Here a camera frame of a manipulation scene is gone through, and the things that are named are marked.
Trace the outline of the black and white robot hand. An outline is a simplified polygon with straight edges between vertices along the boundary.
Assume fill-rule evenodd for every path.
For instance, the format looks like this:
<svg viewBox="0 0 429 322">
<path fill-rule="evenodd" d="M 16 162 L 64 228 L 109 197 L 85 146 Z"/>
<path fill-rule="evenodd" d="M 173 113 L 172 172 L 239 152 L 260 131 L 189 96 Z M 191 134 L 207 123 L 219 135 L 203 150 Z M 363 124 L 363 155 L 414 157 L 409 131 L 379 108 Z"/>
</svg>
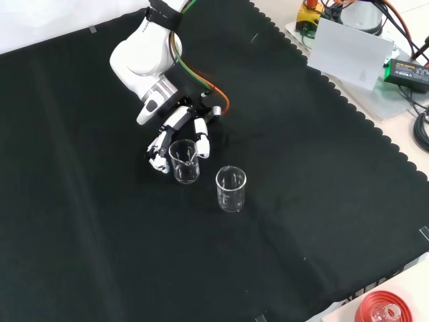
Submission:
<svg viewBox="0 0 429 322">
<path fill-rule="evenodd" d="M 172 97 L 165 98 L 161 93 L 154 91 L 145 94 L 141 101 L 143 108 L 137 116 L 137 123 L 147 123 L 163 107 L 167 107 Z M 198 110 L 191 104 L 179 105 L 161 126 L 158 136 L 147 148 L 147 155 L 151 166 L 164 174 L 169 173 L 170 166 L 167 161 L 167 152 L 174 134 L 176 134 L 190 120 L 194 122 L 196 135 L 196 153 L 201 158 L 210 156 L 210 142 L 208 139 L 208 124 L 221 116 L 222 109 L 219 106 L 211 108 L 200 104 Z"/>
</svg>

